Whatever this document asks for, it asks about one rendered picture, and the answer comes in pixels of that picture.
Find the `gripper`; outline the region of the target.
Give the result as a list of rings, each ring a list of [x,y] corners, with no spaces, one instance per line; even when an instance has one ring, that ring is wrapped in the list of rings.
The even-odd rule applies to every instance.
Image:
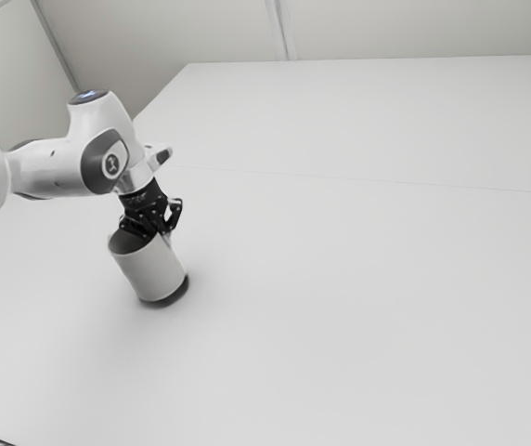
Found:
[[[159,233],[167,235],[176,228],[183,211],[183,200],[167,198],[155,178],[137,191],[119,194],[118,199],[125,212],[120,229],[141,240],[151,240],[158,232],[147,216],[159,216]]]

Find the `white cylindrical mug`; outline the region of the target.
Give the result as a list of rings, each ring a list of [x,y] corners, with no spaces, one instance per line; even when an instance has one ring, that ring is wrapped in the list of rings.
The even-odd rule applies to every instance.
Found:
[[[169,235],[142,239],[126,230],[109,238],[109,251],[136,296],[150,305],[168,306],[187,289],[187,272]]]

